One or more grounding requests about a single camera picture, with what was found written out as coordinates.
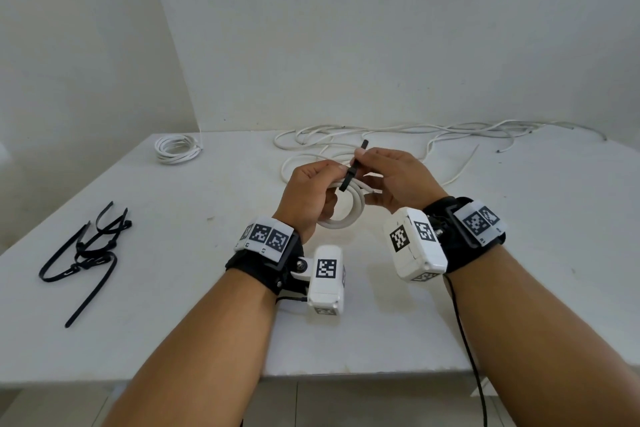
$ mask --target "person's right hand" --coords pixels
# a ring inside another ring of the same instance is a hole
[[[356,179],[382,191],[367,194],[366,204],[384,206],[395,213],[403,206],[421,210],[449,196],[424,164],[408,152],[374,147],[356,149],[354,155],[361,164]],[[370,172],[383,177],[365,175]]]

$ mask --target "person's left hand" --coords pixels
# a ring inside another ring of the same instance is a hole
[[[295,229],[306,243],[316,231],[317,221],[332,217],[338,197],[329,185],[346,173],[347,167],[334,160],[296,167],[273,217]]]

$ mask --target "coiled white cable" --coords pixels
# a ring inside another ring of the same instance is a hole
[[[174,133],[156,140],[156,157],[161,164],[180,164],[196,157],[202,151],[202,132],[200,144],[190,135]]]
[[[547,125],[561,126],[564,128],[584,128],[586,130],[594,131],[598,135],[602,137],[603,140],[607,140],[607,136],[601,131],[595,130],[594,128],[587,127],[580,124],[564,122],[564,121],[524,121],[524,120],[503,120],[498,123],[485,123],[485,122],[468,122],[456,125],[442,126],[442,125],[433,125],[433,124],[404,124],[404,125],[396,125],[389,127],[380,127],[380,128],[367,128],[360,126],[346,126],[346,125],[334,125],[334,124],[323,124],[323,125],[313,125],[309,127],[305,127],[301,130],[288,130],[276,135],[273,139],[273,144],[283,150],[301,150],[301,149],[309,149],[309,148],[317,148],[321,147],[322,149],[318,153],[310,153],[310,152],[302,152],[296,154],[292,157],[289,157],[282,163],[282,167],[280,168],[280,176],[282,180],[286,183],[289,179],[286,177],[284,171],[285,168],[289,165],[289,163],[295,159],[300,157],[313,157],[315,159],[332,159],[337,162],[347,163],[353,157],[353,150],[358,148],[358,145],[351,144],[347,142],[336,142],[334,139],[336,137],[361,134],[360,137],[364,140],[367,135],[370,133],[383,132],[383,133],[436,133],[436,135],[427,142],[426,149],[424,152],[424,156],[418,157],[421,162],[424,162],[429,154],[433,151],[434,144],[436,142],[440,142],[443,140],[452,140],[452,139],[463,139],[465,137],[470,137],[472,135],[479,137],[489,137],[492,139],[509,139],[510,143],[506,148],[499,149],[496,152],[502,153],[507,152],[509,149],[513,147],[515,144],[515,140],[518,137],[522,137],[523,135],[527,135],[529,133],[533,133],[535,131],[540,130],[541,128]],[[294,134],[294,140],[297,145],[294,146],[286,146],[279,142],[282,137],[285,135],[289,135],[290,133]],[[334,155],[324,155],[324,152],[327,151],[332,146],[342,146],[349,148],[348,151],[343,151]],[[460,170],[449,180],[441,183],[441,185],[445,186],[447,184],[451,184],[453,181],[458,179],[462,172],[467,168],[468,164],[473,159],[474,155],[476,155],[476,151],[478,150],[479,145],[474,148],[471,155],[465,161],[465,163],[460,167]],[[342,181],[333,183],[331,187],[339,187]],[[352,225],[362,214],[364,210],[364,196],[366,192],[376,192],[376,190],[370,188],[366,184],[356,179],[351,180],[349,183],[349,187],[347,188],[351,195],[353,196],[353,206],[349,214],[343,220],[327,220],[318,222],[324,228],[337,230],[346,228],[349,225]]]

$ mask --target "forearm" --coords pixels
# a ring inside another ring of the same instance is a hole
[[[640,379],[502,246],[450,278],[467,338],[517,425],[640,425]]]
[[[104,427],[240,425],[264,365],[275,294],[227,271],[149,357]]]

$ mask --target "tangled white cable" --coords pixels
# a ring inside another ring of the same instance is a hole
[[[358,145],[351,144],[347,142],[336,142],[334,139],[336,137],[347,136],[360,134],[361,140],[364,140],[368,134],[370,133],[435,133],[436,135],[431,138],[426,145],[426,149],[424,152],[424,156],[417,157],[421,162],[424,162],[429,154],[433,151],[434,144],[436,142],[440,142],[442,140],[452,140],[452,139],[463,139],[465,137],[470,137],[472,135],[476,135],[479,137],[489,137],[492,139],[508,139],[509,145],[506,148],[500,149],[497,152],[507,152],[513,145],[515,144],[515,140],[517,137],[522,137],[523,135],[527,135],[529,133],[533,133],[535,131],[540,130],[541,128],[547,125],[560,126],[564,128],[584,128],[586,130],[594,131],[598,135],[602,137],[603,140],[607,140],[607,136],[601,131],[595,130],[594,128],[590,128],[584,125],[564,122],[564,121],[523,121],[523,120],[503,120],[498,123],[484,123],[484,122],[469,122],[462,123],[456,125],[449,126],[441,126],[441,125],[433,125],[433,124],[404,124],[404,125],[396,125],[389,127],[380,127],[380,128],[367,128],[360,126],[346,126],[346,125],[334,125],[334,124],[323,124],[323,125],[314,125],[303,128],[302,130],[288,130],[282,133],[279,133],[273,138],[273,144],[283,150],[301,150],[301,149],[309,149],[309,148],[317,148],[321,147],[322,149],[318,153],[311,152],[301,152],[292,157],[289,157],[282,163],[282,167],[280,168],[280,176],[284,182],[288,182],[289,179],[285,176],[285,168],[289,165],[289,163],[295,159],[300,157],[313,157],[315,159],[332,159],[337,162],[348,162],[353,157],[353,150],[358,148]],[[296,145],[293,146],[285,146],[279,142],[279,139],[282,139],[285,135],[289,135],[290,133],[294,134],[294,140]],[[349,148],[348,151],[339,152],[334,155],[324,155],[324,152],[327,151],[332,146],[341,146]],[[458,172],[449,180],[441,183],[443,186],[452,183],[456,179],[460,177],[462,172],[464,172],[465,168],[468,166],[471,159],[476,154],[476,151],[479,146],[474,148],[471,155],[465,161],[465,163],[460,167]],[[339,187],[342,181],[333,183],[332,187]],[[346,228],[349,225],[352,225],[362,214],[364,210],[364,196],[366,192],[376,192],[376,190],[370,188],[366,184],[356,179],[351,180],[349,183],[349,187],[347,188],[351,195],[353,196],[353,207],[351,208],[351,212],[344,218],[343,220],[327,220],[319,222],[325,228],[337,230]]]
[[[190,135],[164,135],[156,140],[156,157],[162,164],[180,164],[196,157],[202,151],[202,132],[200,144]]]

